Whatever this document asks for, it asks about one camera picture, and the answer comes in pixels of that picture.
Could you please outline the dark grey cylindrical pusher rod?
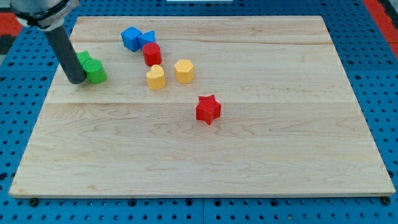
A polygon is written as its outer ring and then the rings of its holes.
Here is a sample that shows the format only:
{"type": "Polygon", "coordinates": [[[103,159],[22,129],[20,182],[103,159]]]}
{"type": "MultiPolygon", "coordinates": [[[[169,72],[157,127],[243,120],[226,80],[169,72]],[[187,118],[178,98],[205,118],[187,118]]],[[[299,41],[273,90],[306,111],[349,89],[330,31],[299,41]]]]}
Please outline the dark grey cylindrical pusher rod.
{"type": "Polygon", "coordinates": [[[45,31],[44,34],[57,56],[68,81],[71,84],[81,84],[85,82],[85,72],[82,69],[64,26],[60,26],[51,31],[45,31]]]}

